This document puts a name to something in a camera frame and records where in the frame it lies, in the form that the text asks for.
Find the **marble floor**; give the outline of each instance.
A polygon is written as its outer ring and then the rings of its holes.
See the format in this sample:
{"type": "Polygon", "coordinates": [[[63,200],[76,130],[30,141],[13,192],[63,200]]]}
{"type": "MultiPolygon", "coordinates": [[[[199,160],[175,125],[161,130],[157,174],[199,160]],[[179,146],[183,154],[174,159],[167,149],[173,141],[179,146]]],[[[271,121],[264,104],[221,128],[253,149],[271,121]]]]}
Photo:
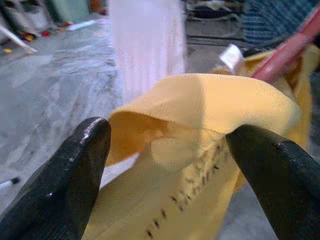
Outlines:
{"type": "MultiPolygon", "coordinates": [[[[110,39],[107,21],[37,39],[30,44],[38,50],[33,56],[13,45],[11,55],[0,56],[0,182],[21,178],[0,191],[0,213],[81,120],[107,118],[121,105],[110,39]]],[[[187,72],[207,71],[223,49],[190,44],[187,72]]],[[[129,160],[106,168],[103,183],[132,164],[129,160]]],[[[218,239],[277,239],[248,184],[234,194],[218,239]]]]}

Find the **white fabric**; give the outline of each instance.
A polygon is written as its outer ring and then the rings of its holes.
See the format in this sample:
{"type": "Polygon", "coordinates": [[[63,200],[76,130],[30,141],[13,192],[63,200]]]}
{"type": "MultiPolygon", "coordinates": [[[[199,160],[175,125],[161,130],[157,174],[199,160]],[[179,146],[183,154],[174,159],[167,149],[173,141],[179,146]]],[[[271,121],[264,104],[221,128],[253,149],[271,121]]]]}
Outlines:
{"type": "Polygon", "coordinates": [[[185,72],[179,0],[111,0],[109,6],[125,104],[159,80],[185,72]]]}

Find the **yellow fabric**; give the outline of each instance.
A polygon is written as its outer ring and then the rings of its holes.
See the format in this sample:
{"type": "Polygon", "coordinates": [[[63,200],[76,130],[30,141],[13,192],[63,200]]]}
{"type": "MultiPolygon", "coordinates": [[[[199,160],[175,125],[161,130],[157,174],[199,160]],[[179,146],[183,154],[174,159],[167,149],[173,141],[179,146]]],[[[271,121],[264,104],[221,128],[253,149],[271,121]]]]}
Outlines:
{"type": "MultiPolygon", "coordinates": [[[[268,54],[247,59],[247,71],[268,54]]],[[[107,163],[141,154],[99,192],[82,239],[213,238],[244,182],[227,133],[251,124],[289,134],[306,148],[308,130],[301,130],[310,124],[310,91],[301,74],[304,62],[279,80],[281,91],[249,77],[184,74],[161,80],[114,111],[107,163]]]]}

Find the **blue striped cloth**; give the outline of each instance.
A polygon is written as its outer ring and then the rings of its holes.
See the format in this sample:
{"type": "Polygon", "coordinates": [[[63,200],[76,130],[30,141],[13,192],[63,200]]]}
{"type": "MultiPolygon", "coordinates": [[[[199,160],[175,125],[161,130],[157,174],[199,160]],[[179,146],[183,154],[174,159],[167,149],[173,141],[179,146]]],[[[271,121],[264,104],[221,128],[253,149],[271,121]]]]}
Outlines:
{"type": "Polygon", "coordinates": [[[319,0],[246,0],[242,18],[244,40],[255,46],[291,35],[318,2],[319,0]]]}

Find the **red stick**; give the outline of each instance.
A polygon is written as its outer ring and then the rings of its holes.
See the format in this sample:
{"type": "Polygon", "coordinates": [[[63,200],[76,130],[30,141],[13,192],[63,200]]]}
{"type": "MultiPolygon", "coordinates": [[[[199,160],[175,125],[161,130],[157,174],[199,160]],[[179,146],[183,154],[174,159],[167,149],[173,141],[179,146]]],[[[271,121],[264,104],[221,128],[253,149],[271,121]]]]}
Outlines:
{"type": "Polygon", "coordinates": [[[320,33],[320,5],[304,22],[300,31],[266,59],[252,75],[252,78],[269,84],[288,72],[289,67],[304,53],[307,44],[311,43],[320,33]]]}

